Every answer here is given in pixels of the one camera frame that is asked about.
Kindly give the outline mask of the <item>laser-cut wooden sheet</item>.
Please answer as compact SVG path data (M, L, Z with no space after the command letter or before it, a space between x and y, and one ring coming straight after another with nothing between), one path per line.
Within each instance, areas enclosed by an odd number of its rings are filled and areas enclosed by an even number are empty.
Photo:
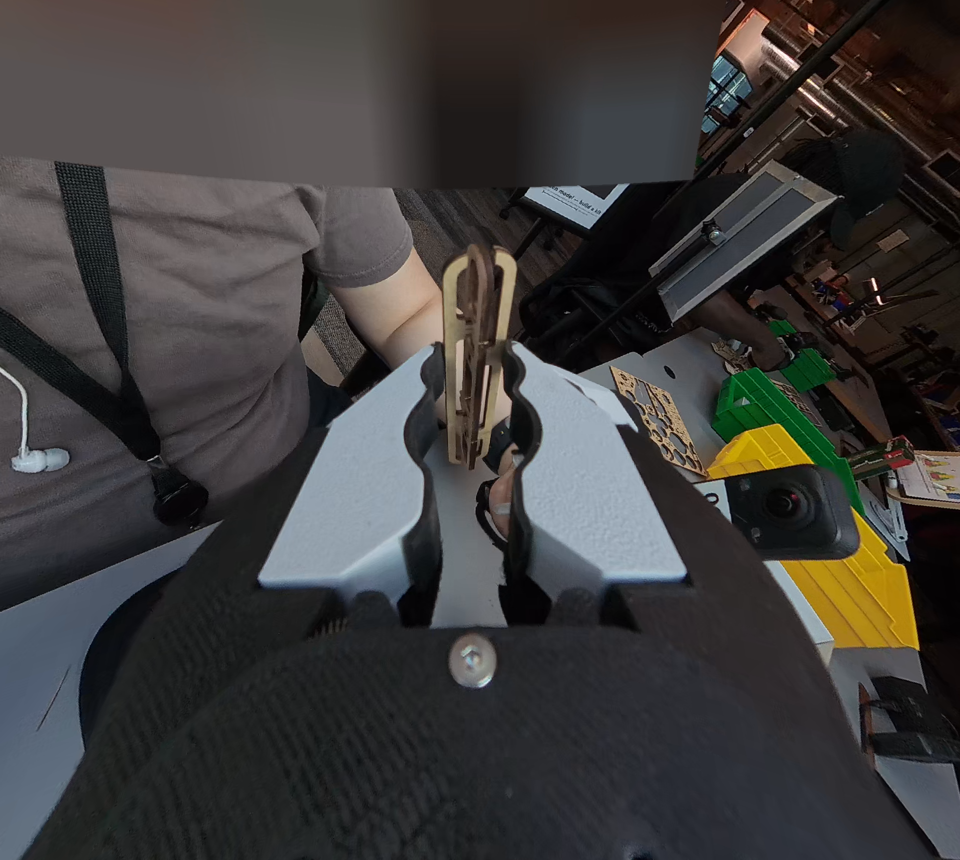
M671 394L616 366L608 369L616 390L636 408L650 439L666 462L706 480L707 469Z

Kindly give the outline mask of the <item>black metal pole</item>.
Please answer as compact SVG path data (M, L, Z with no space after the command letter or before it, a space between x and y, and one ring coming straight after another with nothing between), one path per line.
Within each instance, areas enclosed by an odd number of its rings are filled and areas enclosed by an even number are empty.
M890 1L891 0L866 0L855 12L852 12L844 22L823 41L822 45L817 48L814 54L799 65L794 73L749 114L743 126L731 133L727 139L703 161L696 169L692 179L678 188L677 191L663 203L653 218L655 220L660 219L666 209L673 206L682 195L716 172L719 167L727 161L728 157L745 141L750 131L755 131L763 125L784 104L786 99L795 93L804 82L813 75L821 62L836 54L856 32ZM627 299L618 304L610 314L598 320L589 332L569 344L563 352L559 353L555 359L555 364L564 367L569 366L577 358L581 350L591 348L594 342L602 337L608 328L615 326L620 319L632 315L643 301L654 295L661 284L672 277L682 266L681 263L689 256L690 248L685 247L681 250L677 259L669 260L661 271L654 275L648 275L638 286L637 290L633 291Z

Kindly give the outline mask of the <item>person's left hand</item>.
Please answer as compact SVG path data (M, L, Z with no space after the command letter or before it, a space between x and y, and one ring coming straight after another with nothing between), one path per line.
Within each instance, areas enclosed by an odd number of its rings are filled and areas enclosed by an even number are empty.
M496 480L488 491L487 519L504 541L509 537L514 479L522 460L523 455L518 448L509 446L500 460Z

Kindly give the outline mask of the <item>person's left forearm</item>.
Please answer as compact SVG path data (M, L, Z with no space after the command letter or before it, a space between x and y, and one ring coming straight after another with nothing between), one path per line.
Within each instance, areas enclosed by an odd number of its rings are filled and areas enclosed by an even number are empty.
M377 283L334 286L332 295L355 333L388 370L443 339L443 295L416 249Z

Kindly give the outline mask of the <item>small instruction sheet on clipboard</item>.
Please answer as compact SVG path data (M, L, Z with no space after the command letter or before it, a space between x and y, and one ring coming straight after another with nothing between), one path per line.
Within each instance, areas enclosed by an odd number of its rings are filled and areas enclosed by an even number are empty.
M893 471L888 494L916 506L959 507L959 452L917 451L910 464Z

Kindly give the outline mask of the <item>yellow plastic bin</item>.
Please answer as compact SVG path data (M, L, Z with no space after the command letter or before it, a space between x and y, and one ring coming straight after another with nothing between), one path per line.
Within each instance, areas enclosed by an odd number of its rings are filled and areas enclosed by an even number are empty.
M780 424L736 435L708 468L710 479L776 470L810 457ZM916 618L906 568L887 554L882 538L858 513L858 552L840 561L787 562L785 571L836 648L919 650Z

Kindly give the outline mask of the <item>metal framed grey panel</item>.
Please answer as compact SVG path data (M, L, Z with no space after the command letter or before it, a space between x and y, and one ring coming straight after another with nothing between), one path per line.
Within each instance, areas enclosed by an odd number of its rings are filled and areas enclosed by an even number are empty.
M771 160L649 268L670 323L690 314L839 197Z

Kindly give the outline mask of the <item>green plastic bin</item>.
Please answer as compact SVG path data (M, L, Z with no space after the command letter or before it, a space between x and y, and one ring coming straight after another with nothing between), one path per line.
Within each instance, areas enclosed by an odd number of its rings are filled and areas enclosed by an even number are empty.
M796 391L807 393L836 379L832 351L817 334L798 330L786 320L772 320L767 326L790 353L789 362L777 370Z
M713 430L726 443L746 431L780 425L814 465L830 469L839 477L851 506L864 514L849 462L836 453L821 429L760 369L733 374L724 381L711 422Z

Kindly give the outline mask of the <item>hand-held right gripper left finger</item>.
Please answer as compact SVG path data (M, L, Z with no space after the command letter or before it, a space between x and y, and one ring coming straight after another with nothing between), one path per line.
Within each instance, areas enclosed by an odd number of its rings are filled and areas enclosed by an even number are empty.
M430 624L442 537L426 457L445 392L442 344L428 345L326 429L258 575L268 590L378 593L403 624Z

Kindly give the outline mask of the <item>red green small box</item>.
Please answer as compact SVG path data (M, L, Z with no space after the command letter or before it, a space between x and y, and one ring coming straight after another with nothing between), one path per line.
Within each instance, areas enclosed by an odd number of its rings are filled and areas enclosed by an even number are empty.
M847 459L855 481L885 477L892 471L912 465L916 451L904 436L896 436L864 448Z

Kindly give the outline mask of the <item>person's grey shirt torso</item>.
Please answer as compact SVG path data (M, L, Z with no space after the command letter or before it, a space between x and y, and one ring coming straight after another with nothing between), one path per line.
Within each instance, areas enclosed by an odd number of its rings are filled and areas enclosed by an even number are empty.
M104 170L126 304L129 367L163 454L212 515L306 433L297 331L305 269L329 288L395 274L413 237L389 187L328 187ZM2 378L2 609L173 540L144 463L2 351L29 400L28 444L61 470L15 471L21 397Z

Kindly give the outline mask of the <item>white sign board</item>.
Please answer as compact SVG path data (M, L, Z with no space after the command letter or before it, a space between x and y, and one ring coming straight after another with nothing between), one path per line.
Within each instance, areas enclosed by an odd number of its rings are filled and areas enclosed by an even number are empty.
M529 187L519 202L556 220L565 230L586 237L630 186L619 183Z

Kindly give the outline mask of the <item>white earphone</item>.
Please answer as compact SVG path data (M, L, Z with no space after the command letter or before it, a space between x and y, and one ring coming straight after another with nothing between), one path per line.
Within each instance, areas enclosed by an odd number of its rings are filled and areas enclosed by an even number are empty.
M68 450L60 447L34 449L30 446L30 399L23 383L5 368L1 375L16 388L20 399L20 435L16 453L10 459L11 468L18 473L36 474L62 470L70 464Z

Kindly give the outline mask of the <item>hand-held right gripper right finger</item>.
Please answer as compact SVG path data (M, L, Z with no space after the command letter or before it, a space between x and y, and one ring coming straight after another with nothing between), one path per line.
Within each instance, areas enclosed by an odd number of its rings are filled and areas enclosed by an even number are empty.
M603 606L615 589L686 584L635 458L652 446L637 412L518 342L506 344L503 370L520 456L499 589L507 623L543 624L571 591Z

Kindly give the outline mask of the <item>oblong slotted wooden part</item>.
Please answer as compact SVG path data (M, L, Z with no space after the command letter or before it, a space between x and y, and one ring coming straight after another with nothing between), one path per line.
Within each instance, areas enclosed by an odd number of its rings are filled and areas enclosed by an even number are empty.
M517 264L504 248L471 244L442 274L448 458L472 470L497 424Z

